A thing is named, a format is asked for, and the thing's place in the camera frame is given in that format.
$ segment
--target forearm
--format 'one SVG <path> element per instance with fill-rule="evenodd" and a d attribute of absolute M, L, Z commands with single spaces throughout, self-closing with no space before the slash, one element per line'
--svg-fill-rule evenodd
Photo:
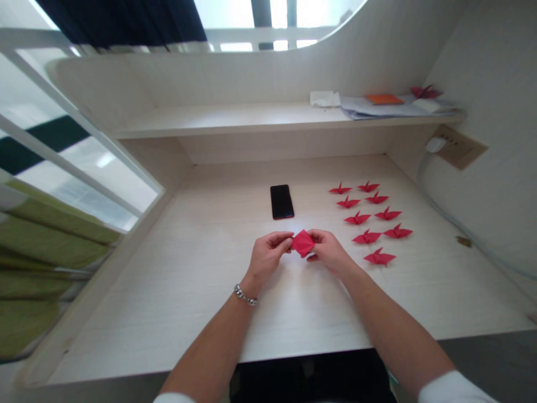
<path fill-rule="evenodd" d="M 414 396 L 455 366 L 442 347 L 357 265 L 342 279 L 373 346 Z"/>
<path fill-rule="evenodd" d="M 233 375 L 253 310 L 232 294 L 186 350 L 161 393 L 184 393 L 197 403 L 218 401 Z"/>

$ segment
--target smartphone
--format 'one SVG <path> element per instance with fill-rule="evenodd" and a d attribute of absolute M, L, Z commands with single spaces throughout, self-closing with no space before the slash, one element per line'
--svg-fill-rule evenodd
<path fill-rule="evenodd" d="M 289 185 L 271 186 L 270 199 L 272 201 L 273 219 L 295 216 L 291 194 L 289 193 Z"/>

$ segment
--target white cable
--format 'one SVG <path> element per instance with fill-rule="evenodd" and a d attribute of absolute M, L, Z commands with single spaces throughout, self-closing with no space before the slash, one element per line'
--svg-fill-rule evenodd
<path fill-rule="evenodd" d="M 480 242 L 480 240 L 474 234 L 471 233 L 469 229 L 467 229 L 463 224 L 457 221 L 456 218 L 450 216 L 444 210 L 442 210 L 442 208 L 438 204 L 436 204 L 433 198 L 429 196 L 429 194 L 427 193 L 423 185 L 423 172 L 425 171 L 425 168 L 427 167 L 427 164 L 429 160 L 431 159 L 431 155 L 432 154 L 429 151 L 427 151 L 427 153 L 425 154 L 425 156 L 420 162 L 420 166 L 418 168 L 418 173 L 416 176 L 418 187 L 423 197 L 429 202 L 429 204 L 434 208 L 434 210 L 438 212 L 438 214 L 440 214 L 442 217 L 448 220 L 451 224 L 457 227 L 459 231 L 462 232 L 466 238 L 471 240 L 472 244 L 474 244 L 479 250 L 481 250 L 481 252 L 484 253 L 485 256 L 495 265 L 499 266 L 500 268 L 509 269 L 513 271 L 514 273 L 524 276 L 525 278 L 529 278 L 530 280 L 537 281 L 537 275 L 528 273 L 525 270 L 519 269 L 518 267 L 512 265 L 508 261 L 498 256 L 494 251 L 487 248 L 484 244 Z"/>

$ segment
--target origami crane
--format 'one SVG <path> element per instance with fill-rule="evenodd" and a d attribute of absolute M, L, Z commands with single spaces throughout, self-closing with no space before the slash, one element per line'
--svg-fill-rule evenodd
<path fill-rule="evenodd" d="M 314 246 L 315 242 L 313 242 L 313 239 L 306 232 L 306 230 L 303 229 L 293 238 L 291 249 L 297 251 L 300 254 L 300 257 L 303 259 Z"/>
<path fill-rule="evenodd" d="M 399 228 L 401 224 L 397 224 L 394 229 L 389 229 L 384 232 L 384 235 L 388 235 L 390 238 L 406 238 L 412 232 L 410 229 Z"/>
<path fill-rule="evenodd" d="M 340 182 L 340 187 L 330 190 L 330 193 L 343 194 L 343 193 L 347 193 L 349 190 L 352 190 L 352 188 L 342 188 L 341 187 L 342 184 L 343 184 L 343 182 Z"/>
<path fill-rule="evenodd" d="M 438 91 L 438 90 L 434 90 L 432 88 L 432 85 L 429 85 L 425 88 L 421 88 L 421 87 L 410 87 L 410 90 L 412 91 L 412 93 L 414 94 L 414 96 L 416 98 L 437 98 L 439 97 L 440 95 L 443 94 L 442 91 Z"/>
<path fill-rule="evenodd" d="M 374 243 L 382 235 L 382 232 L 369 232 L 367 230 L 363 235 L 358 235 L 353 239 L 353 242 L 356 243 Z"/>
<path fill-rule="evenodd" d="M 336 204 L 339 204 L 340 206 L 343 206 L 345 208 L 351 208 L 354 207 L 356 204 L 358 204 L 359 200 L 349 200 L 348 196 L 344 201 L 338 201 Z"/>
<path fill-rule="evenodd" d="M 379 193 L 377 192 L 372 198 L 366 198 L 366 200 L 369 200 L 370 202 L 375 204 L 380 204 L 389 198 L 390 196 L 379 196 Z"/>
<path fill-rule="evenodd" d="M 385 219 L 386 221 L 390 221 L 400 215 L 402 212 L 391 212 L 389 211 L 390 206 L 384 212 L 375 214 L 375 217 Z"/>
<path fill-rule="evenodd" d="M 383 264 L 388 267 L 388 263 L 395 259 L 394 255 L 382 254 L 380 251 L 382 248 L 376 250 L 371 255 L 367 255 L 364 259 L 374 264 Z"/>
<path fill-rule="evenodd" d="M 358 186 L 359 189 L 366 191 L 367 193 L 371 192 L 372 190 L 375 190 L 378 188 L 380 184 L 369 184 L 369 181 L 365 185 Z"/>
<path fill-rule="evenodd" d="M 370 214 L 360 215 L 360 212 L 357 212 L 354 217 L 345 218 L 343 221 L 350 222 L 351 224 L 360 225 L 365 223 L 369 217 L 371 217 Z"/>

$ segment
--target white sleeve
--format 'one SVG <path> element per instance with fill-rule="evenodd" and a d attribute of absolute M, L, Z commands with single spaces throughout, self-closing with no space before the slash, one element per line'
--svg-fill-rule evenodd
<path fill-rule="evenodd" d="M 418 403 L 498 403 L 468 381 L 460 372 L 451 371 L 425 385 Z"/>
<path fill-rule="evenodd" d="M 163 393 L 158 395 L 153 403 L 196 403 L 187 395 L 182 393 Z"/>

